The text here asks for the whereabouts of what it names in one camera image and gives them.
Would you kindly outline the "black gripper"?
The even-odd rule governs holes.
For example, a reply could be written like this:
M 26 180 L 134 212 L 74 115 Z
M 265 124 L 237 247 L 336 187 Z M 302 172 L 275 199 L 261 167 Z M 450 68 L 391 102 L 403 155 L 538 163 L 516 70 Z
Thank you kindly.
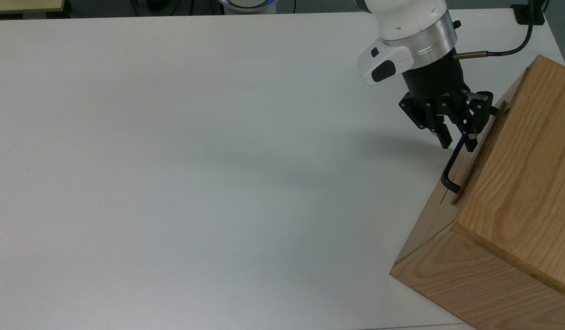
M 431 99 L 446 94 L 442 99 L 443 114 L 460 131 L 466 150 L 473 152 L 478 144 L 477 136 L 493 112 L 493 94 L 469 91 L 461 64 L 453 59 L 456 54 L 456 49 L 452 48 L 436 62 L 402 73 L 409 92 L 401 99 L 399 107 L 419 129 L 428 129 L 438 138 L 441 147 L 448 149 L 452 136 Z

